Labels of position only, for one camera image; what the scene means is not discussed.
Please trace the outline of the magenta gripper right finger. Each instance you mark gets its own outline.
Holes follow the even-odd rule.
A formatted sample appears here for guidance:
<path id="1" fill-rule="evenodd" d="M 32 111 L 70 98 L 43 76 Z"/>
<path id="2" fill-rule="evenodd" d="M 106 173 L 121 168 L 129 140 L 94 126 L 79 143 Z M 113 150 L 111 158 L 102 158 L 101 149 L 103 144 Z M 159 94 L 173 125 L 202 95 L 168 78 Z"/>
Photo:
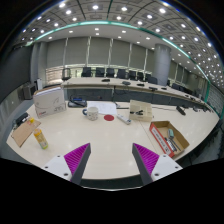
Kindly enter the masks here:
<path id="1" fill-rule="evenodd" d="M 158 155 L 136 143 L 132 146 L 132 154 L 144 185 L 182 169 L 182 167 L 167 154 Z"/>

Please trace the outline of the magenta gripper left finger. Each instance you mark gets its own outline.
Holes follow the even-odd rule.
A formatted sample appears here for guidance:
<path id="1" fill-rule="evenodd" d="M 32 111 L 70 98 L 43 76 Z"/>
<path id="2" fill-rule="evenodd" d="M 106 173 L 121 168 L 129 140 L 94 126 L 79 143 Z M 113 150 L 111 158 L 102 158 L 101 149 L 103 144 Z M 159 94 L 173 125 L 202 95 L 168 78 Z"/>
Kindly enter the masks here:
<path id="1" fill-rule="evenodd" d="M 65 155 L 53 157 L 42 169 L 79 185 L 90 154 L 91 145 L 87 143 Z"/>

